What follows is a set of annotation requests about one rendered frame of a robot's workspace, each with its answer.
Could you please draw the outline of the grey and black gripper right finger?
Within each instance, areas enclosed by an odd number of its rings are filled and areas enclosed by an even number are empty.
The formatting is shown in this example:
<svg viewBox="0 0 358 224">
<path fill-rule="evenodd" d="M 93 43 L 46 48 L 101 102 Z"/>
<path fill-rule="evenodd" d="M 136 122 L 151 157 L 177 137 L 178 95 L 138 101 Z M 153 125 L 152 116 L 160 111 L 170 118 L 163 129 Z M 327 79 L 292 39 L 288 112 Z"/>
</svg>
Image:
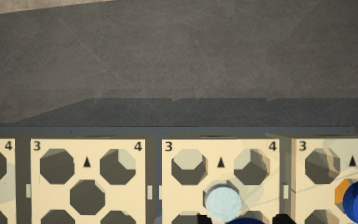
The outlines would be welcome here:
<svg viewBox="0 0 358 224">
<path fill-rule="evenodd" d="M 297 224 L 293 219 L 291 219 L 287 214 L 276 214 L 272 218 L 272 224 Z"/>
</svg>

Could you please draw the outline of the cream bucket adapter with holes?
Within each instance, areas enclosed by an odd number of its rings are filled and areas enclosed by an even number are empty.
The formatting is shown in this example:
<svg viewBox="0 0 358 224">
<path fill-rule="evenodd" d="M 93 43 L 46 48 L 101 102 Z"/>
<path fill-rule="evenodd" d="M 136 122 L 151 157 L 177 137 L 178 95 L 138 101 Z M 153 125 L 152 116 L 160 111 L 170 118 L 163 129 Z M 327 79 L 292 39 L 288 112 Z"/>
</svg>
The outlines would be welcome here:
<svg viewBox="0 0 358 224">
<path fill-rule="evenodd" d="M 31 139 L 54 135 L 0 132 L 0 224 L 32 224 Z"/>
<path fill-rule="evenodd" d="M 297 224 L 356 224 L 335 205 L 335 188 L 344 179 L 358 180 L 358 133 L 265 132 L 265 136 L 279 139 L 279 214 Z"/>
<path fill-rule="evenodd" d="M 207 215 L 207 190 L 218 183 L 232 185 L 259 220 L 272 224 L 279 214 L 279 139 L 252 132 L 165 135 L 162 224 L 197 224 L 197 215 Z"/>
<path fill-rule="evenodd" d="M 154 224 L 155 133 L 31 139 L 31 198 L 32 224 Z"/>
</svg>

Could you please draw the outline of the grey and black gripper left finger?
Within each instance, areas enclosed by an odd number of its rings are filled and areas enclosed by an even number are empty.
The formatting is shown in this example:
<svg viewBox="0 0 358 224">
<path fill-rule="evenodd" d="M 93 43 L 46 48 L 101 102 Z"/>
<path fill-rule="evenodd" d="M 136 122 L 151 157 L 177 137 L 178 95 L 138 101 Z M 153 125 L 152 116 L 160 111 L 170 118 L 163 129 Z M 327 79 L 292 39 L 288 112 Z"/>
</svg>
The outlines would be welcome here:
<svg viewBox="0 0 358 224">
<path fill-rule="evenodd" d="M 197 215 L 197 224 L 213 224 L 211 217 L 207 215 Z"/>
</svg>

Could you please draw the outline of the clear tube with blue cap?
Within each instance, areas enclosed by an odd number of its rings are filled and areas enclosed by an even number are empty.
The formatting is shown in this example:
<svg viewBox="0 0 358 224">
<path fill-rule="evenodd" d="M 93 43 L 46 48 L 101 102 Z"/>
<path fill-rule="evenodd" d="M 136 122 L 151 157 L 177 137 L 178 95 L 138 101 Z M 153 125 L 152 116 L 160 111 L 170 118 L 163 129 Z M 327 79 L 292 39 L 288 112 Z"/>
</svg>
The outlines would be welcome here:
<svg viewBox="0 0 358 224">
<path fill-rule="evenodd" d="M 265 224 L 257 219 L 237 191 L 226 183 L 211 186 L 205 194 L 204 204 L 213 224 Z"/>
</svg>

